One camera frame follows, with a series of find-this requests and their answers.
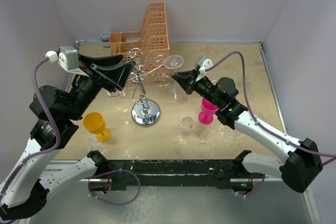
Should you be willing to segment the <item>pink plastic goblet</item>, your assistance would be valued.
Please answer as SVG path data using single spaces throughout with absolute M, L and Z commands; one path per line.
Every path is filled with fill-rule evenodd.
M 201 112 L 198 114 L 198 120 L 204 125 L 209 125 L 214 120 L 214 114 L 218 111 L 218 107 L 213 105 L 211 102 L 202 98 L 201 102 Z

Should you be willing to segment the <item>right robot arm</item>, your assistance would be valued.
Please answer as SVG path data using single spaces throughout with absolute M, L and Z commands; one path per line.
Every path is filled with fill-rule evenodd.
M 253 138 L 269 149 L 276 158 L 248 152 L 234 164 L 234 173 L 246 177 L 250 173 L 282 179 L 292 190 L 303 193 L 323 170 L 317 144 L 310 138 L 289 136 L 252 115 L 237 99 L 233 79 L 220 78 L 213 84 L 208 77 L 197 78 L 196 69 L 172 74 L 186 94 L 198 93 L 218 108 L 215 113 L 221 124 Z

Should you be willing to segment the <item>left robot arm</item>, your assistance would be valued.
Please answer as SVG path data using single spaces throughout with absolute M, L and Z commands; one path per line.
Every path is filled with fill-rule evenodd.
M 12 223 L 38 213 L 54 193 L 68 184 L 95 176 L 104 177 L 108 160 L 91 151 L 73 166 L 47 178 L 41 173 L 63 149 L 78 127 L 82 116 L 102 89 L 122 91 L 135 61 L 123 62 L 123 55 L 91 58 L 79 56 L 79 68 L 71 90 L 35 86 L 30 110 L 37 116 L 26 148 L 9 176 L 1 184 L 1 223 Z

